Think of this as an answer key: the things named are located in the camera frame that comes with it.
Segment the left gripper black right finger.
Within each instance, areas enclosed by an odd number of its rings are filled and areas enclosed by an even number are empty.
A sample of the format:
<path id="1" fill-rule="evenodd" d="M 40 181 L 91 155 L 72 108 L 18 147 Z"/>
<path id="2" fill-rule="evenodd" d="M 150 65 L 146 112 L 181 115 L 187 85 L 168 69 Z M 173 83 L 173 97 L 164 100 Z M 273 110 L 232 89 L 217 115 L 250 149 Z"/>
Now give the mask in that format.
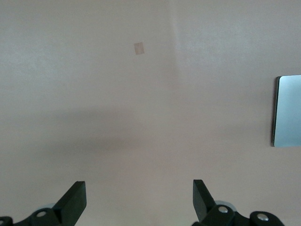
<path id="1" fill-rule="evenodd" d="M 201 179 L 193 180 L 193 206 L 198 221 L 192 226 L 285 226 L 269 212 L 254 211 L 247 218 L 227 204 L 217 204 Z"/>

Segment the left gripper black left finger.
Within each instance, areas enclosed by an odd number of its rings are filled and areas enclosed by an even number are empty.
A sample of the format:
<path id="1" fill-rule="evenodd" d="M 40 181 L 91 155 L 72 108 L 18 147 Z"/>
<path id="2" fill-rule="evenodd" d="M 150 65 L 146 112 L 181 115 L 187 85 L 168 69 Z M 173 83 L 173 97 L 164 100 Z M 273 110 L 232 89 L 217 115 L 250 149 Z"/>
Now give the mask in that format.
<path id="1" fill-rule="evenodd" d="M 75 226 L 86 206 L 86 183 L 77 181 L 53 207 L 39 209 L 20 222 L 2 216 L 0 226 Z"/>

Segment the grey laptop computer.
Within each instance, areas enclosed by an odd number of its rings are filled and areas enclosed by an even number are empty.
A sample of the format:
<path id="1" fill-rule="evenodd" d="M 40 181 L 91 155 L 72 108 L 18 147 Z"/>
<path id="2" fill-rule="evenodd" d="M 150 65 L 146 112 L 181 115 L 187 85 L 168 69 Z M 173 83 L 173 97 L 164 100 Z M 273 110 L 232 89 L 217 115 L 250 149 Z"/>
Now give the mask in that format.
<path id="1" fill-rule="evenodd" d="M 272 144 L 274 147 L 301 146 L 301 75 L 276 78 Z"/>

